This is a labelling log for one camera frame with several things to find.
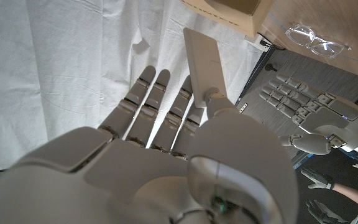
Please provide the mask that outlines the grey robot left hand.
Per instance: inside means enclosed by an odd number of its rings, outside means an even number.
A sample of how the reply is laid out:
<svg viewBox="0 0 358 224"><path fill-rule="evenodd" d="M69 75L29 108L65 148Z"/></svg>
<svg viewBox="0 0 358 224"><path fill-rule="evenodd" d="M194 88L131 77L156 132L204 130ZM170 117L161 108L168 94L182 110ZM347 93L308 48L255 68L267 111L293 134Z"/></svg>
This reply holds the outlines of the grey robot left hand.
<svg viewBox="0 0 358 224"><path fill-rule="evenodd" d="M355 103L282 74L263 86L259 96L305 132L280 136L282 145L316 155L337 148L358 153Z"/></svg>

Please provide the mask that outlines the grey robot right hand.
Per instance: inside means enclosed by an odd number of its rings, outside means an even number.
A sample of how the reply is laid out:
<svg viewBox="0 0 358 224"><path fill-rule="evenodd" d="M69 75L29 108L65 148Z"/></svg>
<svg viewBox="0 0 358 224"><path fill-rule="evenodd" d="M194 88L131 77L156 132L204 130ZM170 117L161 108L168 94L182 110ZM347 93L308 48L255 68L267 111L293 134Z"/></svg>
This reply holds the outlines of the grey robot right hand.
<svg viewBox="0 0 358 224"><path fill-rule="evenodd" d="M228 100L221 71L180 96L206 109L162 123L170 74L147 67L99 128L82 127L0 176L0 223L295 223L298 188L276 135Z"/></svg>

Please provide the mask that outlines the person's gloved hand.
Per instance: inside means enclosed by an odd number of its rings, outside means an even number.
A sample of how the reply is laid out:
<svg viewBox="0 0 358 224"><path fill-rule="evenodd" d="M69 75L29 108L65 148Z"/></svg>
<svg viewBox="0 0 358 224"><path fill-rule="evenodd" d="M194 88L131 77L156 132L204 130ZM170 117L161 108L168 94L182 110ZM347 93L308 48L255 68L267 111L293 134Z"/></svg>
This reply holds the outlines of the person's gloved hand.
<svg viewBox="0 0 358 224"><path fill-rule="evenodd" d="M301 174L313 182L308 186L309 189L332 190L334 188L333 178L328 175L322 174L310 168L302 168Z"/></svg>
<svg viewBox="0 0 358 224"><path fill-rule="evenodd" d="M320 224L349 224L348 221L332 212L327 206L317 200L306 201L309 213Z"/></svg>

